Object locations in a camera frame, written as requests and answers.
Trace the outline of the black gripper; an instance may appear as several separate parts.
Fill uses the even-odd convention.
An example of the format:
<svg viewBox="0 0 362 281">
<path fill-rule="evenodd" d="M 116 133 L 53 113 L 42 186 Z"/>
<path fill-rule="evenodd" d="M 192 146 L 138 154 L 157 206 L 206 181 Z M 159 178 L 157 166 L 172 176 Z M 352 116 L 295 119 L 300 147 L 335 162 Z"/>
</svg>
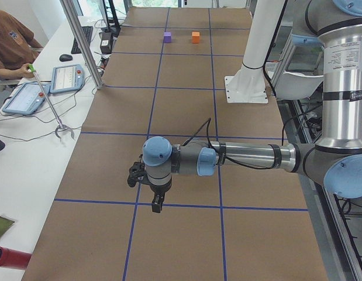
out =
<svg viewBox="0 0 362 281">
<path fill-rule="evenodd" d="M 153 201 L 151 202 L 151 210 L 154 213 L 161 213 L 163 207 L 163 201 L 165 199 L 166 192 L 169 191 L 170 185 L 163 186 L 150 186 L 151 191 L 154 193 Z"/>
</svg>

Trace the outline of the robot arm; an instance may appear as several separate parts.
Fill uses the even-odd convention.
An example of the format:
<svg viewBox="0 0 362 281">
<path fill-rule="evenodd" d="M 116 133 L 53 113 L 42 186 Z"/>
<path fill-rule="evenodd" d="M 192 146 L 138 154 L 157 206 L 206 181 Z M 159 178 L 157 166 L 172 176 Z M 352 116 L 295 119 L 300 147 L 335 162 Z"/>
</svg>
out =
<svg viewBox="0 0 362 281">
<path fill-rule="evenodd" d="M 152 137 L 129 170 L 128 185 L 148 185 L 162 210 L 174 174 L 211 176 L 225 163 L 303 174 L 343 198 L 362 197 L 362 1 L 296 1 L 295 44 L 323 46 L 322 134 L 314 144 L 212 142 L 173 145 Z"/>
</svg>

